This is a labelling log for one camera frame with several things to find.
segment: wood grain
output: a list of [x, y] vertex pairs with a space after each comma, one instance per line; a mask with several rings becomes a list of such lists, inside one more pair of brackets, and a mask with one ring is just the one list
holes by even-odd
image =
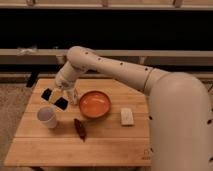
[[6, 166], [149, 166], [143, 138], [15, 138]]
[[[111, 110], [104, 118], [90, 120], [78, 106], [61, 110], [41, 98], [54, 79], [40, 79], [5, 160], [7, 166], [149, 166], [149, 120], [146, 97], [112, 79], [79, 79], [79, 97], [91, 90], [105, 92]], [[59, 124], [47, 129], [36, 118], [43, 106], [52, 106]], [[130, 107], [135, 125], [121, 126], [120, 110]], [[85, 143], [79, 139], [73, 120], [81, 120], [87, 130]]]
[[213, 5], [212, 0], [183, 0], [183, 5]]
[[[75, 137], [76, 134], [73, 120], [81, 117], [60, 116], [59, 124], [55, 129], [47, 129], [34, 117], [24, 117], [16, 132], [15, 137]], [[134, 117], [135, 125], [122, 127], [120, 117], [99, 119], [95, 121], [83, 121], [88, 138], [148, 138], [148, 118]]]

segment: table leg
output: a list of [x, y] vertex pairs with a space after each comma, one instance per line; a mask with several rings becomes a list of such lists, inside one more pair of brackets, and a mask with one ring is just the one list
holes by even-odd
[[34, 171], [44, 171], [41, 167], [30, 167]]

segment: brown object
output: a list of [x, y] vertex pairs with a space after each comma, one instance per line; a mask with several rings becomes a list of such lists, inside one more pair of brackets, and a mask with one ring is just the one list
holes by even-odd
[[[6, 166], [150, 166], [148, 108], [142, 93], [112, 79], [79, 79], [80, 97], [91, 90], [109, 96], [108, 117], [88, 121], [78, 106], [69, 105], [65, 111], [55, 108], [59, 125], [50, 131], [35, 113], [49, 105], [41, 94], [52, 84], [54, 79], [38, 80], [4, 161]], [[122, 127], [123, 107], [132, 109], [133, 127]], [[74, 118], [87, 121], [85, 142], [70, 124]]]
[[79, 121], [78, 119], [74, 119], [74, 124], [75, 124], [75, 129], [79, 135], [79, 137], [85, 141], [86, 139], [86, 136], [87, 136], [87, 133], [86, 133], [86, 130], [85, 130], [85, 127], [83, 125], [83, 123], [81, 121]]
[[81, 113], [88, 118], [98, 118], [107, 114], [110, 106], [109, 97], [101, 91], [89, 91], [81, 97], [79, 102]]

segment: black wall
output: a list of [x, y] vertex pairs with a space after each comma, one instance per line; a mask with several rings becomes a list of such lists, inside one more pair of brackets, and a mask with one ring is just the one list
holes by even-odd
[[0, 10], [0, 48], [213, 50], [213, 12]]

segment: dark red object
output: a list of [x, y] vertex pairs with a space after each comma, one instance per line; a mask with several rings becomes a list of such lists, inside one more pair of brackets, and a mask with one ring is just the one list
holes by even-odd
[[87, 133], [86, 133], [86, 130], [85, 130], [83, 123], [81, 121], [79, 121], [78, 119], [74, 119], [74, 124], [75, 124], [75, 129], [76, 129], [79, 137], [83, 141], [85, 141]]

